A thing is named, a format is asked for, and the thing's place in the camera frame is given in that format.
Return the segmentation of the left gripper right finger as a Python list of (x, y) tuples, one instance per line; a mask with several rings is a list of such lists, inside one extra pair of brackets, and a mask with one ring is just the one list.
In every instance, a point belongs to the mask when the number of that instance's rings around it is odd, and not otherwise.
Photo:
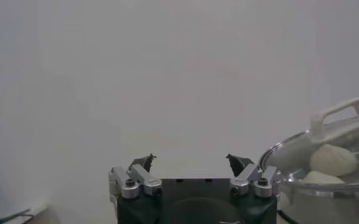
[(230, 194), (243, 196), (252, 192), (257, 197), (271, 197), (279, 190), (280, 171), (274, 166), (262, 169), (249, 158), (228, 154), (234, 177), (230, 179)]

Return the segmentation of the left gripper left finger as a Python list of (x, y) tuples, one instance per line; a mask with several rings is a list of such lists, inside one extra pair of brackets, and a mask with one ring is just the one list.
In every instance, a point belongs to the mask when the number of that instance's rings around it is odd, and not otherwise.
[(163, 181), (149, 173), (155, 158), (156, 156), (150, 154), (134, 159), (126, 169), (112, 167), (108, 173), (110, 195), (122, 198), (138, 198), (140, 192), (151, 197), (161, 195)]

